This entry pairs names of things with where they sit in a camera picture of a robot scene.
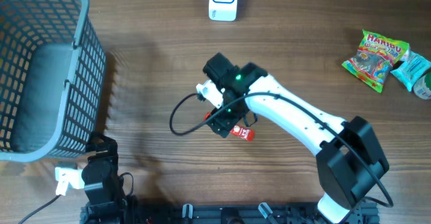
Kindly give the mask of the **red chocolate bar wrapper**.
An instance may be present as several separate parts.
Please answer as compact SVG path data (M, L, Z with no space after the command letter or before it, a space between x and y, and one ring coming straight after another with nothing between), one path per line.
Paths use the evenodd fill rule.
M246 141L252 141L255 132L245 126L239 125L240 119L230 114L218 114L207 122L210 129L217 135L226 138L234 135Z

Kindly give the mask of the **Haribo gummy candy bag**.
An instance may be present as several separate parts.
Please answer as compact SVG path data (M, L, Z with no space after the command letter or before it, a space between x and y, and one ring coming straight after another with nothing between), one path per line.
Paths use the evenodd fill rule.
M356 54L341 65L373 90L381 93L394 65L407 58L410 45L376 32L362 30L362 34L363 39Z

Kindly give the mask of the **teal wet wipes pack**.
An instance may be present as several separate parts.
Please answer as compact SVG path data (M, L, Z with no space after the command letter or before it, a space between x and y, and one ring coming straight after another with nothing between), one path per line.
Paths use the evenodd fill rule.
M416 81L430 69L430 61L413 51L409 53L407 59L391 74L395 76L408 91L411 91Z

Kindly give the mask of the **green-lidded Knorr jar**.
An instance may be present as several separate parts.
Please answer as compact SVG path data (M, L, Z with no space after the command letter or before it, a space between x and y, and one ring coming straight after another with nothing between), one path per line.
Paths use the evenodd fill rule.
M424 76L420 77L413 85L413 92L417 97L423 100L429 100L431 98L431 72L428 72Z

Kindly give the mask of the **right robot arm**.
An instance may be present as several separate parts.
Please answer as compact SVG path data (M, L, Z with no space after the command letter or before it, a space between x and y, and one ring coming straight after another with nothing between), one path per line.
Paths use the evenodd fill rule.
M371 124L363 118L346 121L327 114L253 63L239 68L229 61L208 62L203 72L209 79L198 90L215 107L208 118L213 132L226 137L252 112L274 122L315 156L325 192L317 210L326 221L345 221L368 192L381 185L389 162Z

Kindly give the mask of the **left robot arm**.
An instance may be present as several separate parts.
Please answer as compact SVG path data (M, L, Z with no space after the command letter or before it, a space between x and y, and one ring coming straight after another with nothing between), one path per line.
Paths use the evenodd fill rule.
M81 178L88 198L81 208L80 223L136 223L133 193L125 194L124 177L118 174L119 155L117 142L102 133L92 132L86 145L88 157Z

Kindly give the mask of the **white barcode scanner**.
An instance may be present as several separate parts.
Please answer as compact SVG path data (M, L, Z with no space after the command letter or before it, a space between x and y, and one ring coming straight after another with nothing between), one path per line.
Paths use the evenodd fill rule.
M213 21L233 22L237 8L238 0L209 0L208 15Z

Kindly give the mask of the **grey plastic shopping basket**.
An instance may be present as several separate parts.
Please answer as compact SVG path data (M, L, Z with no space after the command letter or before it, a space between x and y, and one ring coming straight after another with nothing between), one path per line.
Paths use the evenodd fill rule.
M95 129L106 54L90 0L1 0L1 159L75 158Z

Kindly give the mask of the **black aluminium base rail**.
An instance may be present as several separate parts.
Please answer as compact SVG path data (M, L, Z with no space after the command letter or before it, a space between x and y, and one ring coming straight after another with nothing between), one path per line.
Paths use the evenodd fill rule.
M269 205L265 214L257 205L183 206L139 205L122 212L100 212L94 207L81 209L80 223L328 223L317 211L315 202Z

